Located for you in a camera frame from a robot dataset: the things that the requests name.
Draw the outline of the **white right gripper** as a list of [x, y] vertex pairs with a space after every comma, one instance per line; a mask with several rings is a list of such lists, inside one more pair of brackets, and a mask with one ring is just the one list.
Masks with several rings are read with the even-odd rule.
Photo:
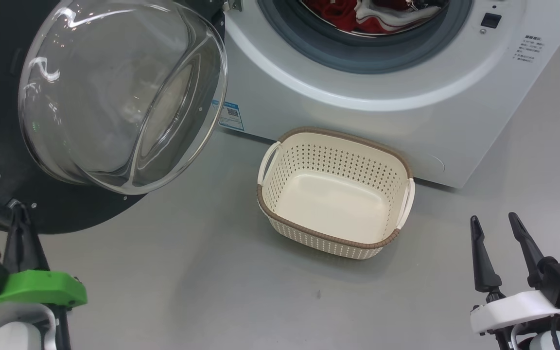
[[[544, 258], [533, 237], [515, 212], [508, 214], [515, 239], [521, 246], [531, 288], [542, 287], [543, 274], [538, 268]], [[495, 334], [509, 330], [519, 336], [547, 333], [553, 325], [560, 332], [560, 308], [554, 306], [538, 290], [520, 292], [506, 297], [500, 292], [500, 276], [495, 273], [484, 244], [484, 231], [476, 215], [470, 219], [474, 288], [484, 293], [485, 303], [470, 312], [470, 327], [475, 334]]]

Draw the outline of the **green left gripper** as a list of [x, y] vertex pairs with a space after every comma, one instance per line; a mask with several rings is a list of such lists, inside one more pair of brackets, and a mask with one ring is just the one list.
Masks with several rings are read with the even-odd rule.
[[2, 291], [2, 303], [53, 304], [74, 308], [87, 304], [85, 286], [65, 272], [49, 272], [38, 233], [22, 203], [11, 207], [3, 266], [9, 275]]

